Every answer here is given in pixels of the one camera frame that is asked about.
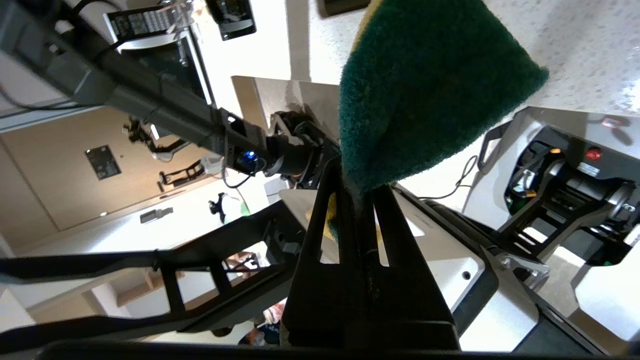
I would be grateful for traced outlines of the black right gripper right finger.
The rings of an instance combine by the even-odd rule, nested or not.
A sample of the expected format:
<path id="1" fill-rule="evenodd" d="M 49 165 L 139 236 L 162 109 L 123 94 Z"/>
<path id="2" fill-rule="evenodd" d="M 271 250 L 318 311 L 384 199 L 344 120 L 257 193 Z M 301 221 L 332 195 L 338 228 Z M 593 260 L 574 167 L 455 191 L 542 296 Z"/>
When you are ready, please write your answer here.
<path id="1" fill-rule="evenodd" d="M 441 290 L 390 186 L 370 194 L 365 273 L 368 316 L 386 329 L 376 346 L 456 350 L 458 331 Z"/>

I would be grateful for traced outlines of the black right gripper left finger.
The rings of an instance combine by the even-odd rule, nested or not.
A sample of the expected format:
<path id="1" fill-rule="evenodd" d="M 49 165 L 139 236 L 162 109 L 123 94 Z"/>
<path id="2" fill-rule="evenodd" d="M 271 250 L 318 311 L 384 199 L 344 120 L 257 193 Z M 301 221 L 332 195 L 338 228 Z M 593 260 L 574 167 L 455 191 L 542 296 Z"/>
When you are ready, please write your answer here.
<path id="1" fill-rule="evenodd" d="M 336 196 L 338 264 L 320 261 L 330 197 Z M 354 202 L 339 156 L 325 166 L 302 243 L 282 324 L 293 347 L 345 346 L 346 329 L 362 316 L 362 268 Z"/>

